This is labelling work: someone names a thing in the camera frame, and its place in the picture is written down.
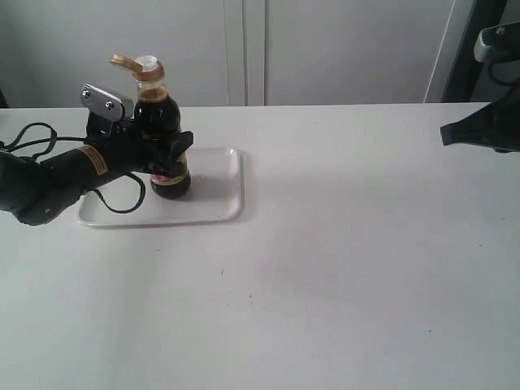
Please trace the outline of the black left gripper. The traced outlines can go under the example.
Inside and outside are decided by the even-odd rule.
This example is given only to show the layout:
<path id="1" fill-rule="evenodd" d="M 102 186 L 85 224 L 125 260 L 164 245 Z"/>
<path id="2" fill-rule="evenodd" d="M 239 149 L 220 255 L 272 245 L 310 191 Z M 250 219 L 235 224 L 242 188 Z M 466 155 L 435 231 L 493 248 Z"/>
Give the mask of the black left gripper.
<path id="1" fill-rule="evenodd" d="M 179 181 L 179 157 L 193 145 L 193 133 L 179 132 L 179 116 L 166 123 L 125 118 L 109 136 L 86 137 L 83 181 L 109 183 L 133 172 L 159 181 Z"/>

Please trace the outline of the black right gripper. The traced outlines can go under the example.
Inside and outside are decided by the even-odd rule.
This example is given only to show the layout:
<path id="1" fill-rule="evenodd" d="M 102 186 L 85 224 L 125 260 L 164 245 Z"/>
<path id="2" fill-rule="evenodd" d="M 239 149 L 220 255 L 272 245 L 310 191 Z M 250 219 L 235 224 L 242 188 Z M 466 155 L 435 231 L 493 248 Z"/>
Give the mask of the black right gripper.
<path id="1" fill-rule="evenodd" d="M 497 78 L 494 68 L 498 63 L 492 60 L 487 74 L 494 84 L 507 88 L 505 94 L 464 119 L 442 126 L 443 146 L 467 144 L 487 146 L 501 154 L 519 152 L 519 78 Z"/>

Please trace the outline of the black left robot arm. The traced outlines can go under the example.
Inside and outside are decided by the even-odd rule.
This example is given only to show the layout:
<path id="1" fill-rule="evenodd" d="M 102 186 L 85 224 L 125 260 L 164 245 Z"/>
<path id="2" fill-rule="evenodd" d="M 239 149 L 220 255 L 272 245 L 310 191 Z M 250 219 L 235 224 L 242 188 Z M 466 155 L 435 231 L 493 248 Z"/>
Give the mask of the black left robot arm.
<path id="1" fill-rule="evenodd" d="M 15 152 L 37 141 L 22 141 L 33 128 L 29 123 L 9 144 L 1 145 L 1 209 L 12 213 L 22 224 L 49 223 L 86 193 L 100 196 L 100 188 L 121 177 L 137 182 L 139 197 L 130 212 L 145 200 L 146 186 L 139 174 L 171 175 L 181 173 L 178 159 L 193 144 L 193 133 L 167 132 L 145 134 L 133 119 L 118 121 L 89 113 L 86 137 L 81 146 L 51 156 L 62 137 L 47 123 L 50 132 L 41 143 L 47 146 L 30 156 Z"/>

